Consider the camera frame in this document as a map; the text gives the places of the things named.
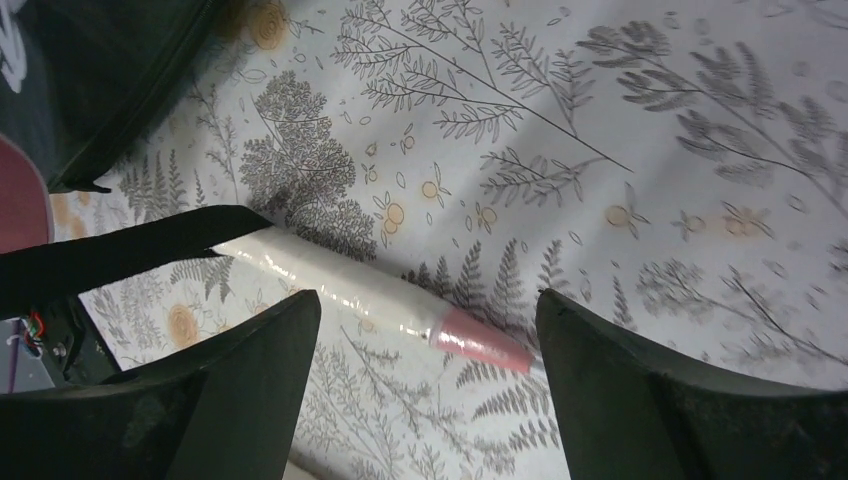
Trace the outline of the pink racket bag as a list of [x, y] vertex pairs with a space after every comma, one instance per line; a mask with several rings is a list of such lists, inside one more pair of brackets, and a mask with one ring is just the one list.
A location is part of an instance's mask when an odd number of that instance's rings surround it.
[[51, 243], [51, 202], [39, 170], [14, 142], [1, 135], [1, 253]]

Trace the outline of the pink racket white grip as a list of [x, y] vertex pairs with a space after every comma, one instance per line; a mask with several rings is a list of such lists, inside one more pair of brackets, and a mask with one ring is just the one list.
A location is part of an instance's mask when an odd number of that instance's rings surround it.
[[314, 290], [359, 319], [431, 348], [521, 374], [544, 372], [542, 361], [516, 340], [448, 301], [278, 227], [219, 243], [212, 250]]

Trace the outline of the black Crossway racket bag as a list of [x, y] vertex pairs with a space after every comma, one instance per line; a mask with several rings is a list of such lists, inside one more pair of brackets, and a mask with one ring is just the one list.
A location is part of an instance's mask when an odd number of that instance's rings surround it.
[[97, 180], [172, 100], [227, 1], [4, 1], [1, 134], [51, 193]]

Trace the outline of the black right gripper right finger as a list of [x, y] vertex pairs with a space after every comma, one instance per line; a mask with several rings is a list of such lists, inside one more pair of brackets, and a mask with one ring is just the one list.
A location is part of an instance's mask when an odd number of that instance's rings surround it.
[[574, 479], [843, 479], [847, 394], [726, 370], [541, 292], [535, 324]]

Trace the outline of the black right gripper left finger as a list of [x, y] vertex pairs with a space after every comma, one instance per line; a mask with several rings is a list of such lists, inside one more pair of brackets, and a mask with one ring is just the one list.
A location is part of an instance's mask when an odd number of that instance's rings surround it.
[[304, 290], [97, 385], [1, 399], [5, 479], [280, 479], [321, 320]]

